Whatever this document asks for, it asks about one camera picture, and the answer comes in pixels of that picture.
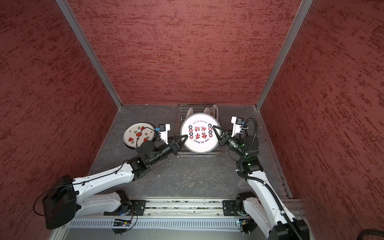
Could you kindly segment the brown patterned plate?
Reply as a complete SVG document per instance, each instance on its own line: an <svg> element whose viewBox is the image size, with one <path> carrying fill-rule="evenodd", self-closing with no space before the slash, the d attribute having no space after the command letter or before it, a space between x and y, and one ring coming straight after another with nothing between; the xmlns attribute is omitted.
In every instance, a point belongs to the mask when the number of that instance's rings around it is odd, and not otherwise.
<svg viewBox="0 0 384 240"><path fill-rule="evenodd" d="M204 110L203 110L203 113L209 115L210 114L210 108L209 107L205 107Z"/></svg>

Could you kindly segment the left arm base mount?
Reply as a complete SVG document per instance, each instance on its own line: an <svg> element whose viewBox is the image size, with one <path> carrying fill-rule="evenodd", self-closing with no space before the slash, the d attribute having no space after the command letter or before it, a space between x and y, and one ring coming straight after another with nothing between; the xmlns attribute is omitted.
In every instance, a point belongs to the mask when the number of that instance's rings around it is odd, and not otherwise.
<svg viewBox="0 0 384 240"><path fill-rule="evenodd" d="M133 200L121 203L121 205L113 212L104 212L104 216L122 216L133 217L142 216L146 207L147 201L145 200Z"/></svg>

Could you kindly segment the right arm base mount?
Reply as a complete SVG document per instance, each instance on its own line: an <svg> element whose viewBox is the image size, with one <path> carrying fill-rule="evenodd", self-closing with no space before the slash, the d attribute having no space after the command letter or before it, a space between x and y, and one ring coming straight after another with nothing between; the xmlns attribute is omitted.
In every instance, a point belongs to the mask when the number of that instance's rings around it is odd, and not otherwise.
<svg viewBox="0 0 384 240"><path fill-rule="evenodd" d="M222 204L224 216L237 217L240 215L236 200L223 200Z"/></svg>

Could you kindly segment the white watermelon pattern plate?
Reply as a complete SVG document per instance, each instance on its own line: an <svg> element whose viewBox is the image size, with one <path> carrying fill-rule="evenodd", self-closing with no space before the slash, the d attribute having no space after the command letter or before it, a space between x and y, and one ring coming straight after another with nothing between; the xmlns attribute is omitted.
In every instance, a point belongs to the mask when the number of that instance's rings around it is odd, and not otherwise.
<svg viewBox="0 0 384 240"><path fill-rule="evenodd" d="M155 127L149 123L137 123L128 127L123 135L125 145L136 149L144 142L153 141L156 136Z"/></svg>

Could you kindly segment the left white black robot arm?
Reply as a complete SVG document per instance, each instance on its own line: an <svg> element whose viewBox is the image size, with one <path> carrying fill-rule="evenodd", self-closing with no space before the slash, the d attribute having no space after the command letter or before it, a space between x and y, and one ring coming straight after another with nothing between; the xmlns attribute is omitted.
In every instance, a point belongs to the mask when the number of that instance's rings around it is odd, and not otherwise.
<svg viewBox="0 0 384 240"><path fill-rule="evenodd" d="M85 210L81 204L90 197L121 184L136 181L151 171L159 161L169 154L177 155L188 136L176 136L168 144L155 146L147 141L136 149L137 156L113 169L80 178L69 175L60 177L42 197L46 228L53 230L70 222Z"/></svg>

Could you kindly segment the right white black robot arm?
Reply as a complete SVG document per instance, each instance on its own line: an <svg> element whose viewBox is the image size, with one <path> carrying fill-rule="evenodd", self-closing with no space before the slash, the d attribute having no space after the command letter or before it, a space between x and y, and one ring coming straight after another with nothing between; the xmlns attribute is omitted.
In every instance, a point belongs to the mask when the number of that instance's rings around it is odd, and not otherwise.
<svg viewBox="0 0 384 240"><path fill-rule="evenodd" d="M212 126L213 133L221 146L240 156L236 173L246 180L255 194L239 194L240 214L248 215L268 240L309 240L310 229L304 220L298 220L290 212L270 184L259 162L259 141L257 130L252 136L238 139L234 134L219 126Z"/></svg>

